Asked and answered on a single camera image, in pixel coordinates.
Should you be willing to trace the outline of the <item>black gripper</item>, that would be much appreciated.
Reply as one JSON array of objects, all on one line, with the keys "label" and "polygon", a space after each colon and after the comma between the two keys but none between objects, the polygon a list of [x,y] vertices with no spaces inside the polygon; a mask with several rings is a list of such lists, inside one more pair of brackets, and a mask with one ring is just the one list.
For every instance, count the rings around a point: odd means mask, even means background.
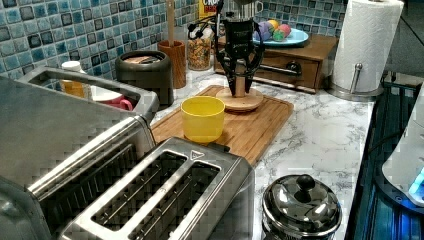
[{"label": "black gripper", "polygon": [[231,94],[235,95],[236,66],[239,60],[244,60],[245,63],[244,90],[246,93],[249,93],[253,77],[264,55],[262,49],[254,51],[254,21],[252,19],[225,20],[224,27],[226,43],[224,47],[224,59],[221,62],[221,66],[227,77]]}]

